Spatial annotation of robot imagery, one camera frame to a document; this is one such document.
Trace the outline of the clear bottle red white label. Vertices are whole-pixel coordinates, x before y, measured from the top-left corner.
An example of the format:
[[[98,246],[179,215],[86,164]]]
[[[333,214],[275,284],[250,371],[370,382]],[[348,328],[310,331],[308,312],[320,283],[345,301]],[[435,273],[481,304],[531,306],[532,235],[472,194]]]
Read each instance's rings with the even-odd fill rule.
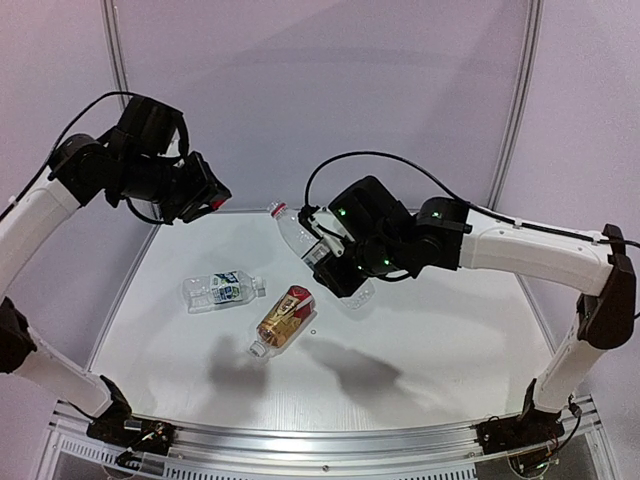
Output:
[[[315,236],[299,223],[298,212],[290,209],[285,202],[272,202],[268,212],[285,244],[313,273],[318,272],[318,267],[328,266],[330,260],[345,259],[344,255],[336,255],[338,251],[342,251],[342,248],[337,247],[337,241],[329,240],[329,236]],[[373,283],[364,280],[354,293],[341,297],[340,301],[348,309],[357,310],[367,304],[374,294]]]

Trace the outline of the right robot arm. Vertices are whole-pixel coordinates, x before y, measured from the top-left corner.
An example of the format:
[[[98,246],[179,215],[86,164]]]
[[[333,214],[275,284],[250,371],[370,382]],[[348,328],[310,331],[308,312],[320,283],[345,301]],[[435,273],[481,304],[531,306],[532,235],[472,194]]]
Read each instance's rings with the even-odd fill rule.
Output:
[[[352,296],[370,278],[401,281],[437,267],[496,270],[550,281],[579,292],[575,319],[544,372],[528,387],[521,419],[557,418],[607,351],[624,345],[637,318],[637,278],[628,241],[608,224],[581,232],[527,223],[449,197],[433,197],[412,214],[374,176],[328,206],[343,228],[331,231],[304,206],[300,223],[326,241],[314,279],[336,297]]]

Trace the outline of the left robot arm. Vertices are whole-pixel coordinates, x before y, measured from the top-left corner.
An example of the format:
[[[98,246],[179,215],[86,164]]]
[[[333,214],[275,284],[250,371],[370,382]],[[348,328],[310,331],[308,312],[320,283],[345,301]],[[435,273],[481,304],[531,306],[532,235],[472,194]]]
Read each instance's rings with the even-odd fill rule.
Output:
[[[65,127],[46,160],[1,214],[1,371],[67,401],[93,422],[128,417],[129,404],[104,376],[50,345],[8,291],[40,250],[97,197],[126,204],[148,224],[208,216],[231,199],[203,155],[190,146],[183,113],[133,92],[120,118],[99,136]]]

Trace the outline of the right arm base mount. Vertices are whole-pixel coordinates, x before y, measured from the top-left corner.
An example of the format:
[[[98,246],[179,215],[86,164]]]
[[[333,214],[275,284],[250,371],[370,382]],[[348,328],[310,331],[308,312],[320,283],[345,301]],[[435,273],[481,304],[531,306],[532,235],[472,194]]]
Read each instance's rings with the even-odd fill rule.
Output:
[[[472,426],[476,431],[477,442],[485,455],[515,450],[546,441],[553,441],[554,447],[548,453],[558,453],[575,435],[581,423],[582,410],[568,397],[568,409],[576,418],[574,429],[560,444],[560,436],[565,433],[560,421],[561,412],[549,413],[539,410],[534,402],[534,390],[537,380],[533,379],[527,387],[522,411],[513,416],[492,416]]]

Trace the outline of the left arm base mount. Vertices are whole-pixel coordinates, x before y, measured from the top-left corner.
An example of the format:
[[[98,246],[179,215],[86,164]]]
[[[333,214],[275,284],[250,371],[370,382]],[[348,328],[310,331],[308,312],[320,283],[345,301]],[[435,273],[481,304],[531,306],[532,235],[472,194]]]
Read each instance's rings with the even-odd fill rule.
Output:
[[[103,375],[100,379],[106,384],[112,403],[89,423],[87,436],[133,452],[166,456],[174,442],[175,426],[135,416],[115,383]]]

